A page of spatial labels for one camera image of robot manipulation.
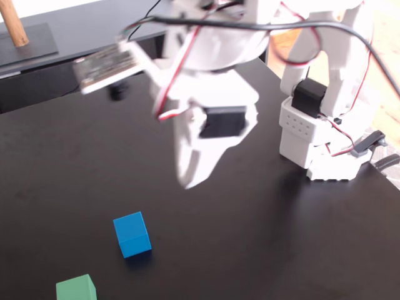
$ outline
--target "black cable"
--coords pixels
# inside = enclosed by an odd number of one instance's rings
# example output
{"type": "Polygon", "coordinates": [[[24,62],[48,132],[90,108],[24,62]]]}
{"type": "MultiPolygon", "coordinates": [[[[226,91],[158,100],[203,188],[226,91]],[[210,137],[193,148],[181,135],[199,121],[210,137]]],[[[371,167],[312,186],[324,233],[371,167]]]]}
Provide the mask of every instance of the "black cable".
{"type": "Polygon", "coordinates": [[[253,31],[273,31],[273,30],[287,30],[287,29],[297,29],[297,28],[334,28],[346,33],[352,34],[357,37],[371,52],[374,56],[376,62],[379,64],[382,72],[385,74],[389,80],[391,86],[397,92],[400,97],[400,88],[396,84],[396,81],[391,76],[389,70],[383,63],[379,54],[371,46],[371,44],[357,31],[352,28],[340,23],[331,21],[303,21],[288,24],[253,24],[247,22],[224,22],[224,21],[211,21],[211,20],[200,20],[200,19],[175,19],[170,17],[160,17],[153,16],[149,17],[146,22],[163,23],[168,25],[188,25],[188,26],[206,26],[206,27],[216,27],[216,28],[229,28],[229,29],[243,29],[243,30],[253,30],[253,31]]]}
{"type": "Polygon", "coordinates": [[[60,97],[67,96],[67,95],[73,93],[74,91],[76,91],[77,89],[79,89],[79,84],[78,84],[76,87],[74,87],[74,89],[72,89],[72,90],[70,90],[69,92],[66,92],[65,94],[62,94],[61,96],[59,96],[59,98],[60,98],[60,97]]]}
{"type": "MultiPolygon", "coordinates": [[[[151,7],[151,9],[149,9],[149,11],[147,12],[147,14],[145,15],[145,18],[147,18],[148,16],[149,16],[149,14],[151,13],[151,11],[154,9],[154,8],[156,8],[156,6],[159,4],[161,2],[161,0],[158,0],[152,7],[151,7]]],[[[129,35],[129,37],[128,37],[128,41],[130,41],[131,40],[131,37],[135,34],[135,32],[136,31],[138,31],[139,30],[139,28],[141,27],[142,25],[139,25],[134,31],[132,31],[132,33],[129,35]]]]}

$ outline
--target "wooden floor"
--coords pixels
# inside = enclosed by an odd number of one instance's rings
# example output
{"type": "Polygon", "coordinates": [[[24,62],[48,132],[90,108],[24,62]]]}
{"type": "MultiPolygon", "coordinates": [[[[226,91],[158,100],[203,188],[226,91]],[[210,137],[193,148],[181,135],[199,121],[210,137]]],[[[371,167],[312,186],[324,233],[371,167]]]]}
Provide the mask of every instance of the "wooden floor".
{"type": "MultiPolygon", "coordinates": [[[[389,67],[392,75],[400,85],[400,0],[376,1],[374,10],[374,40],[373,46],[389,67]]],[[[291,31],[275,37],[278,49],[288,54],[299,31],[291,31]]],[[[282,76],[284,64],[269,53],[268,66],[282,76]]],[[[310,70],[310,77],[321,83],[329,82],[328,63],[326,55],[320,55],[310,70]]],[[[400,99],[383,76],[375,61],[369,68],[366,89],[374,89],[381,103],[376,113],[372,127],[384,132],[387,140],[400,149],[400,99]]]]}

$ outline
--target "wooden dowel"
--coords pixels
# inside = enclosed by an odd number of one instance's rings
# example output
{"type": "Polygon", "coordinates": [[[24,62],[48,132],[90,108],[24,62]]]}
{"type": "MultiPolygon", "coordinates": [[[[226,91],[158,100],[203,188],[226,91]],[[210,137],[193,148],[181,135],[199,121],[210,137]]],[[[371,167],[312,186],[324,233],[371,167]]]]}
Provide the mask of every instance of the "wooden dowel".
{"type": "Polygon", "coordinates": [[[4,19],[4,23],[6,23],[14,45],[16,47],[21,47],[29,43],[28,37],[26,36],[21,20],[18,18],[12,0],[0,0],[0,13],[4,19]]]}

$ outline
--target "blue cube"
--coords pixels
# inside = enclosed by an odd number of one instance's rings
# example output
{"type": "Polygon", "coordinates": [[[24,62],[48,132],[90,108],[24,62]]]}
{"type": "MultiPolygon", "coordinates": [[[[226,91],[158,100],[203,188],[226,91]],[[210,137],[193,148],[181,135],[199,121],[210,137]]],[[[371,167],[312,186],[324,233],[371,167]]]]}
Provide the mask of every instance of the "blue cube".
{"type": "Polygon", "coordinates": [[[151,250],[148,231],[140,211],[115,219],[114,227],[124,258],[151,250]]]}

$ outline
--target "red wire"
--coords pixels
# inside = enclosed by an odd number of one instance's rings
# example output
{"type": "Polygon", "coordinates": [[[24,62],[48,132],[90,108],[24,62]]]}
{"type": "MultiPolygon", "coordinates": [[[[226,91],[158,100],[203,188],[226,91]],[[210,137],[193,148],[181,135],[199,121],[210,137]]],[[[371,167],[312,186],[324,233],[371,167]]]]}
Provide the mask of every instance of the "red wire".
{"type": "MultiPolygon", "coordinates": [[[[216,6],[213,5],[213,6],[209,9],[209,11],[207,12],[207,14],[203,17],[203,19],[206,19],[208,16],[210,16],[210,14],[212,14],[212,13],[214,12],[215,9],[216,9],[216,6]]],[[[163,113],[163,111],[164,111],[164,106],[165,106],[165,103],[167,102],[167,99],[168,99],[169,90],[172,88],[172,86],[174,85],[176,79],[178,78],[179,74],[181,73],[182,67],[183,67],[183,65],[184,65],[184,63],[185,63],[185,61],[186,61],[186,59],[187,59],[188,56],[189,56],[189,53],[190,53],[190,51],[191,51],[191,49],[192,49],[192,47],[193,47],[193,44],[194,44],[194,42],[195,42],[197,36],[199,35],[200,29],[201,29],[201,26],[198,26],[198,27],[195,29],[195,31],[194,31],[194,33],[193,33],[192,40],[190,41],[189,46],[187,47],[186,52],[184,53],[184,55],[183,55],[183,57],[182,57],[182,60],[181,60],[181,62],[179,63],[179,65],[178,65],[178,67],[177,67],[177,69],[176,69],[176,71],[175,71],[175,73],[174,73],[174,76],[173,76],[172,79],[171,79],[171,82],[168,84],[168,86],[167,86],[167,88],[166,88],[166,90],[165,90],[165,92],[164,92],[164,95],[162,95],[162,100],[161,100],[161,103],[160,103],[160,107],[159,107],[159,109],[157,110],[157,113],[156,113],[156,117],[157,117],[157,118],[158,118],[158,117],[163,113]]],[[[172,114],[172,115],[168,115],[168,116],[163,117],[162,120],[167,120],[167,119],[172,118],[172,117],[175,117],[175,116],[177,116],[177,115],[173,115],[173,114],[172,114]]]]}
{"type": "Polygon", "coordinates": [[[358,96],[359,96],[359,93],[360,93],[360,91],[361,91],[361,88],[363,87],[363,84],[364,84],[364,81],[365,81],[365,79],[367,78],[367,73],[368,73],[368,70],[369,70],[369,66],[371,65],[371,51],[369,52],[369,54],[368,54],[368,64],[367,64],[367,68],[366,68],[366,70],[365,70],[365,73],[364,73],[364,76],[362,77],[362,81],[361,81],[361,84],[360,84],[360,86],[358,87],[358,90],[357,90],[357,93],[356,93],[356,97],[354,97],[354,101],[352,102],[352,105],[351,105],[351,107],[350,107],[350,110],[347,112],[347,113],[350,113],[350,111],[353,109],[353,107],[354,107],[354,105],[356,105],[356,102],[357,102],[357,98],[358,98],[358,96]]]}
{"type": "MultiPolygon", "coordinates": [[[[286,4],[284,4],[283,2],[281,2],[281,6],[283,6],[284,8],[286,8],[293,16],[295,16],[295,17],[297,17],[297,18],[299,18],[300,20],[302,20],[302,21],[305,21],[306,19],[304,18],[304,17],[302,17],[300,14],[298,14],[298,13],[296,13],[295,11],[293,11],[292,9],[290,9],[286,4]]],[[[315,28],[311,28],[311,31],[314,33],[314,35],[315,35],[315,38],[316,38],[316,40],[317,40],[317,43],[318,43],[318,48],[319,48],[319,51],[318,51],[318,54],[321,52],[321,37],[319,36],[319,33],[317,32],[317,30],[315,29],[315,28]]],[[[313,61],[317,56],[318,56],[318,54],[315,56],[315,57],[313,57],[312,59],[310,59],[310,60],[308,60],[308,61],[306,61],[306,62],[296,62],[296,61],[290,61],[290,60],[288,60],[288,59],[285,59],[280,53],[279,53],[279,51],[276,49],[276,45],[275,45],[275,42],[274,42],[274,39],[272,38],[271,39],[271,49],[274,51],[274,54],[276,55],[276,57],[280,60],[280,61],[282,61],[282,62],[284,62],[285,64],[288,64],[288,65],[290,65],[290,66],[307,66],[311,61],[313,61]]]]}
{"type": "Polygon", "coordinates": [[[349,149],[340,151],[340,152],[335,153],[335,154],[331,154],[331,150],[330,150],[328,144],[325,144],[326,149],[327,149],[327,151],[329,152],[329,154],[334,158],[335,156],[339,156],[339,155],[342,155],[342,154],[346,154],[346,153],[349,153],[350,151],[352,151],[352,150],[356,147],[356,145],[354,144],[354,141],[353,141],[353,139],[351,138],[351,136],[350,136],[348,133],[345,133],[342,129],[338,128],[334,122],[330,121],[328,118],[326,118],[326,119],[327,119],[328,122],[331,123],[331,125],[332,125],[332,127],[333,127],[334,129],[336,129],[336,130],[339,131],[341,134],[343,134],[344,136],[346,136],[346,137],[351,141],[351,144],[352,144],[352,147],[350,147],[349,149]]]}
{"type": "Polygon", "coordinates": [[[174,85],[174,83],[175,83],[176,79],[178,78],[179,74],[181,73],[182,67],[183,67],[183,65],[184,65],[184,63],[185,63],[185,61],[186,61],[186,59],[187,59],[188,56],[189,56],[189,53],[190,53],[190,51],[191,51],[191,49],[192,49],[192,47],[193,47],[193,44],[194,44],[194,42],[195,42],[195,40],[196,40],[196,38],[197,38],[197,35],[199,34],[200,29],[201,29],[200,26],[198,26],[198,27],[195,29],[195,32],[194,32],[194,34],[193,34],[193,38],[192,38],[192,40],[190,41],[190,44],[189,44],[189,46],[187,47],[186,52],[184,53],[184,56],[183,56],[181,62],[179,63],[179,65],[178,65],[178,67],[177,67],[175,73],[174,73],[174,76],[173,76],[172,79],[171,79],[171,82],[168,84],[168,86],[167,86],[167,88],[166,88],[164,94],[162,95],[162,100],[161,100],[161,103],[160,103],[160,107],[159,107],[159,109],[157,110],[157,113],[156,113],[156,117],[157,117],[157,118],[158,118],[159,115],[162,114],[163,111],[164,111],[164,106],[165,106],[165,103],[166,103],[167,98],[168,98],[168,93],[169,93],[169,91],[171,90],[172,86],[174,85]]]}
{"type": "Polygon", "coordinates": [[[329,146],[328,146],[328,144],[325,144],[325,146],[326,146],[326,149],[327,149],[327,151],[329,152],[329,154],[331,153],[331,150],[330,150],[330,148],[329,148],[329,146]]]}

